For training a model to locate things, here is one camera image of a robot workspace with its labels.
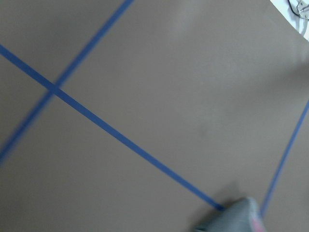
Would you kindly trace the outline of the pink towel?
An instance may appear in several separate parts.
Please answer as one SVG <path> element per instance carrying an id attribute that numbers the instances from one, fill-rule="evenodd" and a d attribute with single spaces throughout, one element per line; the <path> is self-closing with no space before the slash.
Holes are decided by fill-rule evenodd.
<path id="1" fill-rule="evenodd" d="M 265 232 L 254 198 L 243 198 L 219 215 L 195 227 L 196 232 Z"/>

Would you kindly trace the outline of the blue tape line crosswise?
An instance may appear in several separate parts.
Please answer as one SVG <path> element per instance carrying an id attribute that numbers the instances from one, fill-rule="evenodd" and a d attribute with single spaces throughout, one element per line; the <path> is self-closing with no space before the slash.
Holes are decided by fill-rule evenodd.
<path id="1" fill-rule="evenodd" d="M 118 19 L 124 14 L 124 12 L 133 3 L 132 0 L 125 0 L 108 18 L 108 20 L 101 26 L 101 28 L 94 34 L 94 36 L 87 42 L 83 49 L 78 55 L 72 60 L 72 62 L 65 68 L 60 74 L 55 83 L 49 82 L 42 75 L 36 72 L 33 68 L 27 65 L 24 61 L 14 55 L 4 46 L 0 47 L 0 54 L 6 58 L 9 62 L 19 68 L 28 76 L 32 77 L 36 81 L 42 81 L 42 84 L 47 84 L 48 87 L 60 88 L 66 82 L 66 80 L 73 74 L 73 72 L 81 65 L 83 60 L 89 55 L 94 47 L 100 42 L 100 40 L 108 33 L 112 26 L 117 22 Z M 11 150 L 17 144 L 18 140 L 24 135 L 26 130 L 31 126 L 40 112 L 52 99 L 53 92 L 47 90 L 46 93 L 38 100 L 35 106 L 29 111 L 29 113 L 22 119 L 20 124 L 14 130 L 14 132 L 6 140 L 2 148 L 0 149 L 0 161 L 3 162 L 9 155 Z"/>

